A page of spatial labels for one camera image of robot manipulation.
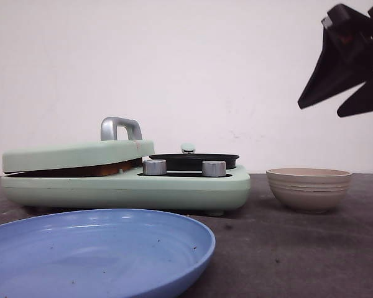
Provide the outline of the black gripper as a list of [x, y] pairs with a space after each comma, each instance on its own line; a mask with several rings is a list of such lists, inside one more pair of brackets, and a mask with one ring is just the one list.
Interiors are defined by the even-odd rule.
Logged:
[[367, 14], [345, 4], [332, 7], [321, 21], [322, 50], [298, 106], [314, 106], [363, 84], [337, 110], [339, 117], [373, 112], [373, 6]]

